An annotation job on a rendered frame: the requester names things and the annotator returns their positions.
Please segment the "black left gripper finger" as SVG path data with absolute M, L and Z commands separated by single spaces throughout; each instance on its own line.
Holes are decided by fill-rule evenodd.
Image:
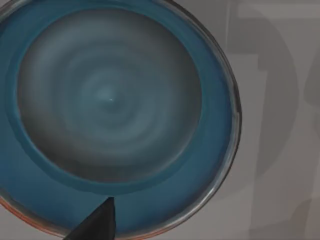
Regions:
M 63 240 L 115 240 L 115 199 L 107 198 Z

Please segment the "blue and grey plate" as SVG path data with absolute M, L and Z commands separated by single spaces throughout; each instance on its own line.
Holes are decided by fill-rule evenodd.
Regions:
M 232 68 L 173 0 L 0 6 L 0 205 L 66 236 L 106 199 L 119 240 L 187 221 L 242 125 Z

